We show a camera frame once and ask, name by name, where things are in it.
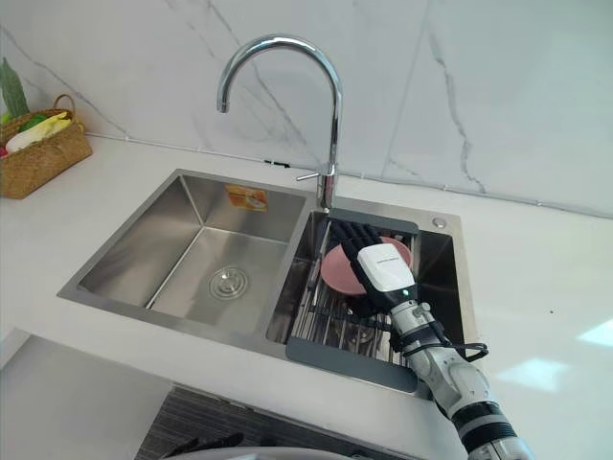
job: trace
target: label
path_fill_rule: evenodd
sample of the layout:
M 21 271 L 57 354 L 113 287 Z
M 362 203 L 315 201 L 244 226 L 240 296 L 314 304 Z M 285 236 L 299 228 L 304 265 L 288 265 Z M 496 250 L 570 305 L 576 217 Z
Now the label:
M 226 193 L 230 202 L 236 208 L 268 212 L 268 194 L 266 190 L 252 189 L 242 185 L 226 184 Z

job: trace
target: faucet lever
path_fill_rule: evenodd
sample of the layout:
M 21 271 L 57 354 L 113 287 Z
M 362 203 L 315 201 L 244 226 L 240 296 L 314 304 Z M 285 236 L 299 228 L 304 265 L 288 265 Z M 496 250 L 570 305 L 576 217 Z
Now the faucet lever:
M 311 174 L 299 175 L 296 177 L 296 180 L 300 182 L 301 180 L 314 179 L 315 177 L 319 177 L 322 175 L 320 172 L 312 172 Z

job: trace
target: robotic arm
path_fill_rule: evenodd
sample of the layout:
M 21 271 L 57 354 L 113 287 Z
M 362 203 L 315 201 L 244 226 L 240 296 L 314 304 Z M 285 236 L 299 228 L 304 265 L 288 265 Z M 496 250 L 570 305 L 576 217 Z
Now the robotic arm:
M 334 222 L 332 232 L 341 241 L 375 309 L 392 316 L 397 348 L 456 427 L 468 460 L 534 460 L 491 395 L 488 381 L 470 364 L 485 355 L 487 347 L 451 344 L 430 306 L 418 304 L 417 285 L 409 267 L 372 226 Z M 460 348 L 479 353 L 464 359 L 457 353 Z

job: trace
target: sink drain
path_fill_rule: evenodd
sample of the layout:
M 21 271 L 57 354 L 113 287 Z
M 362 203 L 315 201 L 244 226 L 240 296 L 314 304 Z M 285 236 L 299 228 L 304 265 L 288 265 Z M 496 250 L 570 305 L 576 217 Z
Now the sink drain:
M 226 266 L 216 273 L 209 282 L 209 291 L 219 300 L 233 300 L 240 297 L 249 286 L 247 273 L 235 266 Z

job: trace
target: white marble backsplash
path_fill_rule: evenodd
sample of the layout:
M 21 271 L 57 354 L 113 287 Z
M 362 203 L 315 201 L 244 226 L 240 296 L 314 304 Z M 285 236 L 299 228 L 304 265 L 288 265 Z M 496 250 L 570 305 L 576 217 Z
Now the white marble backsplash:
M 3 0 L 0 52 L 31 108 L 69 92 L 92 132 L 315 168 L 331 96 L 268 33 L 323 49 L 344 88 L 343 172 L 613 216 L 613 2 Z

